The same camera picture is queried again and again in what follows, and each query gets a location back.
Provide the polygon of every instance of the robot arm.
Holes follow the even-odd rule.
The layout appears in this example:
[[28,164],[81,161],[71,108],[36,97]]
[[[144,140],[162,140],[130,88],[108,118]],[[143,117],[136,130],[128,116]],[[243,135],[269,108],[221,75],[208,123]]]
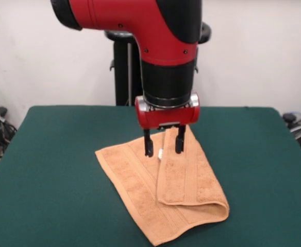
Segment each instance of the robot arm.
[[123,30],[136,38],[143,96],[136,98],[145,130],[145,154],[153,155],[149,129],[179,127],[176,151],[183,151],[185,125],[197,121],[192,94],[202,0],[51,0],[58,20],[82,30]]

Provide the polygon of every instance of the green table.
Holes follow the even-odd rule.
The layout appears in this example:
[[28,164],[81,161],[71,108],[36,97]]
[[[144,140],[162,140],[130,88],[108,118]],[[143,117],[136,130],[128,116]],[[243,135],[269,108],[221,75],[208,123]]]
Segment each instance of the green table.
[[[301,246],[301,148],[278,113],[202,108],[192,130],[230,216],[163,246]],[[134,108],[31,108],[0,163],[0,247],[151,246],[94,155],[141,134]]]

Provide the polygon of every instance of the white wall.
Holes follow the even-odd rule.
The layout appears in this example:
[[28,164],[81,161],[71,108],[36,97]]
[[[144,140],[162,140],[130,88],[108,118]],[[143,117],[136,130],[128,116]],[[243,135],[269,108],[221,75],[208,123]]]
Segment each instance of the white wall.
[[[203,19],[202,105],[301,111],[301,0],[206,0]],[[0,105],[14,124],[32,105],[114,105],[111,59],[102,31],[63,27],[49,0],[0,0]]]

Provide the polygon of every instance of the white label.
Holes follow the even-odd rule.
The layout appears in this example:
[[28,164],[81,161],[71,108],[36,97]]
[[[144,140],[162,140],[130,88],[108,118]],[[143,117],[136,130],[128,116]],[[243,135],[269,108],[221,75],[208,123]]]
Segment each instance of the white label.
[[159,159],[161,160],[162,159],[162,155],[163,155],[163,148],[161,148],[160,150],[159,150]]

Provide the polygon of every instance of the towel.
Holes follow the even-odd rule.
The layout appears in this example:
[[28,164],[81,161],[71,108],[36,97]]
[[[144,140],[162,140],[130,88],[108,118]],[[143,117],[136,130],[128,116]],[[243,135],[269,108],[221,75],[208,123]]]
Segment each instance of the towel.
[[227,219],[229,206],[207,158],[187,126],[185,150],[175,152],[177,129],[152,135],[154,154],[144,140],[107,147],[96,157],[132,218],[155,246],[197,225]]

